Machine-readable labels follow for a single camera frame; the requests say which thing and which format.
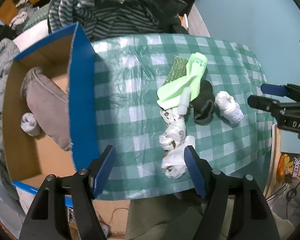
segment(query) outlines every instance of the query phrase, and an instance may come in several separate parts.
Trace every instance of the tablecloth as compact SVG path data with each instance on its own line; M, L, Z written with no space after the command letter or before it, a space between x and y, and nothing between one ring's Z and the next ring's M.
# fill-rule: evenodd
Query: tablecloth
M227 91L240 105L244 119L231 125L216 109L205 126L186 119L186 134L195 150L213 168L230 174L271 149L273 118L247 105L248 96L262 95L266 78L254 53L245 45L208 37L150 34L92 43L96 52L95 110L100 150L115 146L117 158L98 199L134 199L193 188L188 171L179 179L165 176L164 150L158 136L166 128L156 101L175 55L200 52L208 59L204 79L213 93Z

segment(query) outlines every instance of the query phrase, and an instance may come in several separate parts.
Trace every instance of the light green cloth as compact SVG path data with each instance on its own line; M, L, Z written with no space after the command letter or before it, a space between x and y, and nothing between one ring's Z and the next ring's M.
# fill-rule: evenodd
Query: light green cloth
M177 107L180 95L185 87L191 88L191 99L194 100L200 92L200 82L207 66L207 58L199 52L191 54L186 65L186 76L180 77L158 89L158 105L164 110Z

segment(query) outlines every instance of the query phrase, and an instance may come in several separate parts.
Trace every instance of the screw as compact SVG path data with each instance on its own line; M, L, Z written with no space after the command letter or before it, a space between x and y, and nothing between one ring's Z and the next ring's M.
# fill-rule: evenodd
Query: screw
M212 173L215 174L215 175L220 175L220 174L221 174L221 171L218 170L218 169L213 169L213 170L212 170Z
M50 174L46 177L47 181L53 180L54 179L54 175Z
M88 172L87 169L81 169L81 170L79 170L79 174L80 174L80 175L87 174L87 172Z
M251 181L251 180L253 180L253 177L252 177L252 175L247 174L247 175L246 175L246 179Z

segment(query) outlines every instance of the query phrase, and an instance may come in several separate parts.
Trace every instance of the white bundle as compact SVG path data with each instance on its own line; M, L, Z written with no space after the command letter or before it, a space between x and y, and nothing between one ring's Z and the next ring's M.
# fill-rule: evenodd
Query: white bundle
M21 117L20 127L30 136L37 136L40 134L40 126L34 118L34 115L31 113L25 113Z
M243 119L239 104L228 92L220 91L216 95L215 104L220 109L220 115L228 119L231 124L238 123Z

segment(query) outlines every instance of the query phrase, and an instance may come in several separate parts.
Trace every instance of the cardboard box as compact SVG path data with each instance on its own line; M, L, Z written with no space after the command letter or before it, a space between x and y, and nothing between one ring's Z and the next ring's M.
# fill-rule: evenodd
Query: cardboard box
M76 23L39 40L14 58L4 95L3 144L7 169L16 187L35 195L48 174L70 176L99 157L96 122L91 121L95 120L94 61L94 49ZM30 112L20 88L27 71L35 66L41 66L64 92L69 91L72 152L61 150L47 135L33 138L20 128L21 116ZM72 206L70 198L66 204Z

